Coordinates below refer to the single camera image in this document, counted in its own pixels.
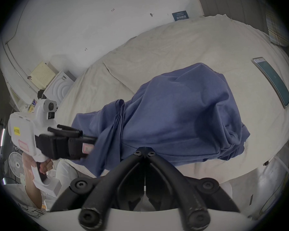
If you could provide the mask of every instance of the light strip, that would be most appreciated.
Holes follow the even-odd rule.
[[[0,146],[2,146],[2,145],[3,145],[4,133],[5,133],[5,128],[4,128],[4,129],[2,129],[2,134],[1,134],[1,142],[0,142]]]

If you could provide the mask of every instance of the white bedsheet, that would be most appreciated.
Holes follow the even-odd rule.
[[[177,168],[186,176],[212,177],[223,183],[261,166],[289,139],[289,105],[283,108],[271,84],[251,62],[255,57],[264,57],[289,90],[289,58],[261,31],[226,15],[169,23],[130,39],[95,62],[76,80],[56,120],[71,125],[77,113],[100,110],[119,98],[127,101],[154,76],[202,62],[225,76],[250,137],[243,154],[229,161]]]

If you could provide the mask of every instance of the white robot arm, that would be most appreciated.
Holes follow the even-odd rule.
[[[48,127],[56,128],[54,114],[57,108],[55,101],[47,99],[40,100],[35,107],[35,112],[15,112],[10,115],[8,131],[12,137],[12,142],[23,152],[32,156],[37,162],[37,167],[32,167],[35,186],[52,197],[57,197],[61,188],[58,179],[47,177],[39,172],[39,163],[48,159],[37,148],[35,136],[49,134]]]

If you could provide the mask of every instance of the phone screen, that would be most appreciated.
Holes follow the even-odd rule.
[[[286,107],[289,104],[289,91],[277,72],[263,57],[253,58],[252,61],[269,80],[283,106]]]

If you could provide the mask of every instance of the pink label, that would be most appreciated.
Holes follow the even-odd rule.
[[[86,144],[83,143],[83,153],[84,154],[90,154],[90,152],[94,149],[94,145],[93,144]]]
[[[18,140],[19,148],[23,151],[29,152],[28,145],[25,142],[22,142],[21,140]]]

